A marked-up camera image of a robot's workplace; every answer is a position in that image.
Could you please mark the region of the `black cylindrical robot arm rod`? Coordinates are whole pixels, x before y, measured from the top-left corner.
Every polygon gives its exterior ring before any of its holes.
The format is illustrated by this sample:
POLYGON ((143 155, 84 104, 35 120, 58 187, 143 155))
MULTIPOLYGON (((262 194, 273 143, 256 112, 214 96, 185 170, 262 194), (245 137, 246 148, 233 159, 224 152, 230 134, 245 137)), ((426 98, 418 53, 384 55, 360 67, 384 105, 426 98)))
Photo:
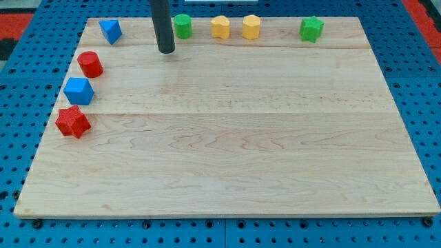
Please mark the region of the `black cylindrical robot arm rod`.
POLYGON ((170 2, 168 0, 149 0, 158 50, 163 54, 175 51, 170 2))

